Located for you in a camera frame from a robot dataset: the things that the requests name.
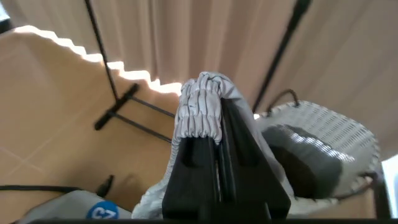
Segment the metal rack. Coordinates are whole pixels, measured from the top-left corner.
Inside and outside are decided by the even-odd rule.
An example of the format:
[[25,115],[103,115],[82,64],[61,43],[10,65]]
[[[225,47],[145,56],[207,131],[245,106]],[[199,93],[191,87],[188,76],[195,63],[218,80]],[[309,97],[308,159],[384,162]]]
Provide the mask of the metal rack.
[[167,116],[170,116],[172,118],[174,118],[174,116],[175,116],[174,114],[172,114],[172,113],[170,113],[170,112],[168,112],[166,110],[163,110],[163,109],[158,108],[158,107],[156,107],[156,106],[154,106],[154,105],[152,105],[152,104],[150,104],[148,102],[145,102],[143,100],[140,100],[140,99],[136,98],[134,96],[134,94],[139,89],[139,85],[137,83],[132,84],[131,87],[128,89],[128,91],[126,91],[122,96],[119,97],[118,92],[116,90],[116,86],[114,84],[114,80],[112,78],[111,71],[110,71],[110,69],[108,67],[108,58],[106,56],[106,52],[105,52],[104,45],[103,45],[103,42],[102,42],[102,39],[101,39],[100,31],[98,30],[97,21],[96,21],[95,15],[93,13],[93,8],[91,6],[90,0],[85,0],[85,4],[86,4],[86,7],[87,7],[88,15],[90,17],[91,25],[93,26],[93,30],[94,30],[94,33],[95,33],[96,40],[97,40],[97,43],[98,43],[98,46],[99,46],[99,51],[101,52],[101,55],[103,57],[103,62],[104,62],[104,66],[105,66],[105,69],[106,69],[106,75],[108,77],[108,81],[109,81],[109,84],[111,86],[112,93],[113,93],[114,100],[115,100],[114,105],[111,106],[108,110],[106,110],[104,115],[102,115],[97,120],[97,122],[94,124],[94,128],[96,130],[100,130],[100,129],[102,129],[102,127],[111,118],[117,118],[117,119],[120,119],[120,120],[126,122],[127,124],[131,124],[131,125],[139,128],[139,129],[141,129],[141,130],[143,130],[143,131],[145,131],[145,132],[147,132],[147,133],[149,133],[149,134],[151,134],[151,135],[153,135],[153,136],[155,136],[157,138],[160,138],[160,139],[162,139],[164,141],[167,141],[167,142],[171,143],[172,140],[170,138],[168,138],[167,136],[164,136],[163,134],[160,134],[160,133],[158,133],[158,132],[156,132],[154,130],[151,130],[151,129],[149,129],[149,128],[147,128],[147,127],[145,127],[145,126],[143,126],[143,125],[141,125],[141,124],[139,124],[139,123],[137,123],[135,121],[132,121],[131,119],[129,119],[129,118],[125,117],[125,116],[122,116],[122,115],[118,114],[118,111],[120,110],[120,108],[125,103],[127,103],[128,100],[134,100],[135,102],[138,102],[138,103],[140,103],[140,104],[142,104],[144,106],[148,106],[149,108],[151,108],[153,110],[156,110],[156,111],[159,111],[159,112],[161,112],[163,114],[166,114]]

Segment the wicker basket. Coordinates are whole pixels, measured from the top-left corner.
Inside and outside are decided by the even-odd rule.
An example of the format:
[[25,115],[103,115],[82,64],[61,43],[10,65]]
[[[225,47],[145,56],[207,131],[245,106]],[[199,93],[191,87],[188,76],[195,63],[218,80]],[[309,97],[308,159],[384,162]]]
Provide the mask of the wicker basket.
[[[273,108],[288,93],[292,94],[294,102]],[[365,192],[377,181],[379,147],[373,133],[342,114],[315,103],[299,101],[293,90],[285,90],[279,94],[267,112],[260,114],[256,123],[262,131],[280,124],[301,128],[330,145],[333,150],[354,158],[343,163],[338,186],[330,198],[315,200],[291,195],[289,215],[308,215],[330,207],[340,200]]]

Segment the black metal stand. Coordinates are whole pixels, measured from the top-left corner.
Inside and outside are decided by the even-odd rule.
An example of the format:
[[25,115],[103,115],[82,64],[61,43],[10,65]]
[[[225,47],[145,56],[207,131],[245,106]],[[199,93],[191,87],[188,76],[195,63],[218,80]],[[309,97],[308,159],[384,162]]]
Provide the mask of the black metal stand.
[[170,113],[170,112],[168,112],[166,110],[160,109],[160,108],[158,108],[158,107],[156,107],[156,106],[154,106],[154,105],[152,105],[150,103],[147,103],[147,102],[145,102],[143,100],[140,100],[140,99],[134,97],[135,92],[138,91],[138,89],[139,89],[139,85],[137,83],[132,84],[130,89],[128,89],[128,91],[125,92],[122,97],[119,97],[119,95],[118,95],[118,93],[116,91],[116,86],[114,84],[114,80],[112,78],[111,71],[109,70],[109,67],[108,67],[108,59],[106,57],[106,52],[105,52],[104,45],[103,45],[102,40],[101,40],[100,31],[98,30],[97,22],[96,22],[94,13],[93,13],[93,9],[92,9],[91,4],[90,4],[90,0],[85,0],[85,3],[86,3],[87,11],[88,11],[88,14],[89,14],[89,17],[90,17],[90,20],[91,20],[91,25],[93,26],[95,37],[96,37],[96,40],[98,42],[99,51],[101,52],[101,55],[103,57],[103,62],[104,62],[104,66],[105,66],[105,69],[106,69],[106,75],[108,76],[109,84],[111,85],[111,89],[112,89],[113,96],[114,96],[114,99],[115,99],[114,105],[112,107],[110,107],[110,109],[105,111],[104,115],[102,115],[102,117],[100,117],[99,120],[97,120],[97,122],[94,124],[94,128],[96,130],[100,130],[112,117],[115,117],[115,118],[118,118],[118,119],[128,123],[128,124],[131,124],[131,125],[139,128],[139,129],[141,129],[141,130],[143,130],[143,131],[145,131],[145,132],[147,132],[149,134],[152,134],[155,137],[158,137],[158,138],[160,138],[160,139],[162,139],[164,141],[167,141],[167,142],[171,143],[172,140],[170,138],[164,136],[163,134],[160,134],[160,133],[158,133],[156,131],[153,131],[153,130],[151,130],[149,128],[146,128],[145,126],[143,126],[141,124],[138,124],[138,123],[136,123],[136,122],[134,122],[134,121],[132,121],[132,120],[120,115],[120,114],[118,114],[119,109],[128,100],[134,100],[134,101],[136,101],[136,102],[138,102],[138,103],[140,103],[142,105],[148,106],[148,107],[150,107],[150,108],[152,108],[152,109],[154,109],[156,111],[159,111],[159,112],[161,112],[163,114],[166,114],[167,116],[170,116],[172,118],[174,118],[174,116],[175,116],[174,114],[172,114],[172,113]]
[[274,59],[272,60],[271,66],[268,69],[266,79],[262,83],[260,92],[257,96],[256,102],[254,103],[254,106],[252,108],[253,113],[256,112],[256,110],[259,107],[259,104],[262,100],[262,97],[264,96],[264,93],[266,92],[267,87],[269,86],[272,77],[275,74],[276,68],[278,67],[278,64],[280,62],[280,59],[282,58],[282,55],[285,52],[286,46],[289,43],[290,39],[293,36],[294,30],[297,28],[301,18],[307,11],[307,9],[310,7],[311,0],[297,0],[294,9],[293,9],[293,15],[290,18],[289,24],[287,25],[286,32],[284,34],[284,37],[282,41],[279,44],[278,51],[275,54]]

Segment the black rod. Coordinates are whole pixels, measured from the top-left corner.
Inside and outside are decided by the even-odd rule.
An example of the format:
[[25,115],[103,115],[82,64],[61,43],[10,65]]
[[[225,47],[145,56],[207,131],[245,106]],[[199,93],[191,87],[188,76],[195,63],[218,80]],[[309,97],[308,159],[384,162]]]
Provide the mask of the black rod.
[[262,83],[256,102],[254,103],[254,106],[252,108],[253,113],[256,112],[256,110],[258,109],[262,97],[264,96],[264,93],[266,92],[266,89],[269,86],[272,77],[275,74],[280,59],[282,58],[285,52],[286,46],[289,43],[290,39],[292,38],[294,30],[297,28],[297,25],[299,24],[301,18],[309,8],[310,4],[311,0],[297,0],[293,9],[292,17],[290,18],[289,24],[287,25],[284,37],[282,38],[282,41],[279,44],[278,51],[276,52],[275,57],[271,63],[271,66],[268,69],[266,79]]
[[158,108],[157,106],[154,106],[154,105],[152,105],[152,104],[150,104],[150,103],[147,103],[147,102],[145,102],[144,100],[140,100],[140,99],[136,98],[135,96],[129,96],[129,99],[130,99],[130,100],[134,100],[134,101],[136,101],[136,102],[138,102],[138,103],[140,103],[140,104],[142,104],[142,105],[145,105],[145,106],[147,106],[147,107],[149,107],[149,108],[152,108],[153,110],[156,110],[156,111],[159,111],[159,112],[161,112],[161,113],[163,113],[163,114],[166,114],[167,116],[170,116],[170,117],[172,117],[172,118],[175,117],[174,114],[172,114],[172,113],[170,113],[170,112],[168,112],[168,111],[166,111],[166,110],[163,110],[163,109],[161,109],[161,108]]
[[114,99],[115,99],[115,101],[118,101],[119,95],[118,95],[118,93],[116,91],[116,87],[114,85],[114,81],[113,81],[113,78],[112,78],[112,75],[111,75],[111,71],[110,71],[110,69],[108,67],[108,59],[106,58],[104,45],[103,45],[102,40],[101,40],[100,31],[98,30],[98,25],[97,25],[97,21],[95,19],[94,13],[93,13],[93,8],[91,7],[90,0],[85,0],[85,3],[86,3],[88,15],[90,16],[91,25],[93,26],[95,37],[97,39],[97,43],[98,43],[98,46],[99,46],[99,51],[101,52],[102,59],[103,59],[104,65],[105,65],[106,74],[108,76],[109,83],[111,84],[111,88],[112,88]]
[[130,119],[128,119],[128,118],[125,118],[125,117],[121,116],[120,114],[113,113],[113,112],[111,112],[111,111],[109,111],[108,113],[109,113],[111,116],[114,116],[114,117],[116,117],[116,118],[119,118],[120,120],[122,120],[122,121],[124,121],[124,122],[126,122],[126,123],[129,123],[129,124],[131,124],[131,125],[133,125],[133,126],[139,128],[139,129],[141,129],[141,130],[143,130],[143,131],[145,131],[145,132],[147,132],[147,133],[149,133],[149,134],[151,134],[151,135],[153,135],[153,136],[155,136],[155,137],[160,138],[161,140],[167,141],[168,143],[171,143],[171,142],[172,142],[172,140],[171,140],[170,138],[164,136],[163,134],[157,133],[156,131],[153,131],[153,130],[151,130],[151,129],[149,129],[149,128],[146,128],[145,126],[143,126],[143,125],[141,125],[141,124],[139,124],[139,123],[136,123],[136,122],[134,122],[134,121],[132,121],[132,120],[130,120]]

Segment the floor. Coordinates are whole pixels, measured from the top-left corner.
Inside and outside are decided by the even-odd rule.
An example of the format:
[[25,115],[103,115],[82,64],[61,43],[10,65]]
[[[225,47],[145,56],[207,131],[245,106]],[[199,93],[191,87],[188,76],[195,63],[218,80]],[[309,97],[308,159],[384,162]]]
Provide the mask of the floor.
[[[169,143],[112,119],[93,123],[113,103],[104,67],[35,34],[0,36],[0,184],[70,185],[93,191],[108,175],[116,182],[107,199],[132,210],[164,174]],[[117,78],[122,93],[132,81]],[[174,112],[174,93],[137,97]],[[171,137],[174,120],[135,102],[121,113]],[[1,223],[59,194],[0,192]],[[373,217],[371,192],[314,217]]]

